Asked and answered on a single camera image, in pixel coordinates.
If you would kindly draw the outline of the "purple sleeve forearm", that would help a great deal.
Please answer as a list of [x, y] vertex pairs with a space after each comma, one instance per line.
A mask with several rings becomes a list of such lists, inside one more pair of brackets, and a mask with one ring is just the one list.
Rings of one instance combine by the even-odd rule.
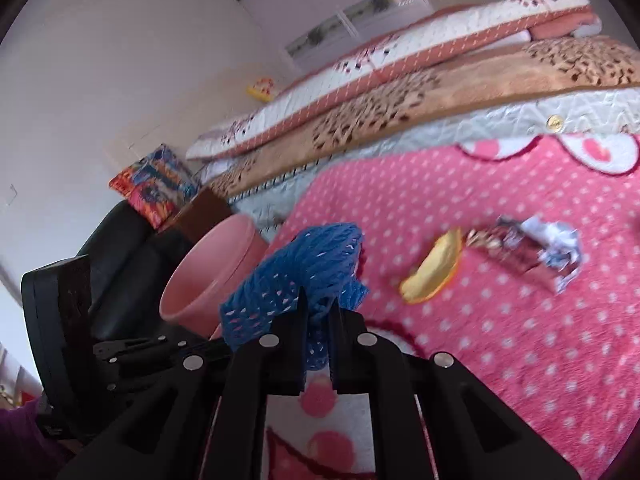
[[35, 400], [1, 410], [1, 478], [54, 479], [56, 460], [36, 425]]

